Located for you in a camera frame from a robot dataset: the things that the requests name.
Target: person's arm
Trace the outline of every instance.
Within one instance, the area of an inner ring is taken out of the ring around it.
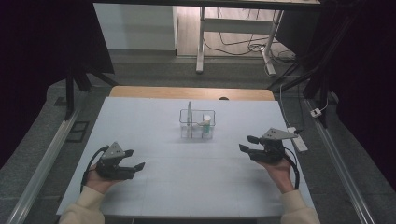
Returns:
[[[91,167],[88,174],[87,184],[83,187],[78,200],[70,204],[61,215],[60,224],[102,224],[105,217],[100,211],[100,205],[105,193],[119,180],[105,180]]]
[[[280,222],[282,224],[319,224],[318,214],[315,209],[308,207],[301,195],[301,192],[294,189],[290,179],[290,164],[282,159],[277,164],[267,164],[257,161],[267,171],[274,180],[280,192],[281,201],[285,208]]]

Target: wooden floor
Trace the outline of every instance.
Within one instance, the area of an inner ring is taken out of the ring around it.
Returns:
[[[207,7],[205,9],[206,18],[224,18],[236,20],[259,20],[271,21],[273,10],[243,9],[243,8],[217,8]],[[177,7],[178,28],[177,28],[177,56],[196,56],[199,40],[200,8],[199,7]],[[229,34],[229,33],[205,33],[204,39],[205,56],[238,56],[238,57],[261,57],[259,52],[248,52],[250,38],[252,40],[268,37],[268,35],[250,34]],[[247,41],[246,43],[229,45],[235,42]],[[250,44],[265,44],[266,39],[251,41]],[[275,56],[281,51],[287,50],[282,44],[274,43],[272,50]]]

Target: black fabric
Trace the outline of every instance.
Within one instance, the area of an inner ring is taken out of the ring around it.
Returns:
[[[114,70],[90,2],[6,0],[0,32],[3,166],[46,102],[48,87],[65,79],[71,64]]]
[[[340,120],[394,189],[395,9],[389,1],[366,1],[333,57],[330,83]]]

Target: hand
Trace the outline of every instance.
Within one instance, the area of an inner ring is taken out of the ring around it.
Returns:
[[[268,171],[268,174],[274,180],[282,194],[294,190],[290,179],[290,163],[288,161],[282,159],[276,164],[268,164],[262,161],[256,162]]]
[[[96,164],[91,166],[88,172],[87,184],[85,186],[105,194],[111,186],[120,183],[122,180],[104,179],[95,171]]]

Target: white tabletop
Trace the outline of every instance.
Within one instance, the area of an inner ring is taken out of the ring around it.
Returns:
[[[179,111],[189,100],[107,97],[57,211],[76,201],[82,174],[93,154],[118,142],[134,155],[120,166],[145,162],[133,180],[106,194],[101,210],[118,217],[281,216],[279,190],[238,144],[259,149],[248,135],[273,127],[286,131],[277,101],[191,100],[192,109],[216,111],[212,139],[180,137]],[[294,151],[291,141],[284,146]],[[300,191],[314,207],[303,172]]]

